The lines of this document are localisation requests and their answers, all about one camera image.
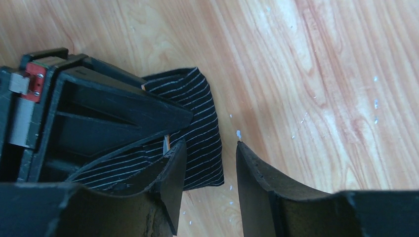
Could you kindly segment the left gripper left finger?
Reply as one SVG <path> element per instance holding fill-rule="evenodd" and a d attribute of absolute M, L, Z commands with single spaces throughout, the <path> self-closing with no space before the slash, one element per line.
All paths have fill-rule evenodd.
<path fill-rule="evenodd" d="M 1 183 L 3 237 L 172 237 L 177 235 L 186 143 L 99 192 L 76 183 Z"/>

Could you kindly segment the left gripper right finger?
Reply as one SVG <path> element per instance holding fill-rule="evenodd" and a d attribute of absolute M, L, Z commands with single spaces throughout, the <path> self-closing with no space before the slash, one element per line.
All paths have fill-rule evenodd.
<path fill-rule="evenodd" d="M 329 194 L 300 183 L 238 142 L 236 170 L 246 237 L 416 237 L 418 191 Z"/>

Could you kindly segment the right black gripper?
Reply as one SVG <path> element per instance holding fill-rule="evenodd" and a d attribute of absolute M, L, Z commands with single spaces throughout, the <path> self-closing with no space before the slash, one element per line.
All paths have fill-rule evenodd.
<path fill-rule="evenodd" d="M 0 68 L 1 182 L 87 183 L 87 171 L 189 126 L 193 114 L 145 79 L 67 48 Z"/>

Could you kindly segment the black pinstriped underwear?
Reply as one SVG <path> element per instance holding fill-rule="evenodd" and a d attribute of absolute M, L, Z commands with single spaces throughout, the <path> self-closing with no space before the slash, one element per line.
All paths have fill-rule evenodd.
<path fill-rule="evenodd" d="M 169 136 L 171 145 L 186 142 L 184 190 L 224 184 L 218 117 L 206 77 L 195 68 L 145 76 L 145 90 L 174 101 L 193 113 L 190 125 Z M 96 190 L 109 190 L 139 174 L 163 156 L 163 139 L 151 141 L 102 161 L 74 178 Z"/>

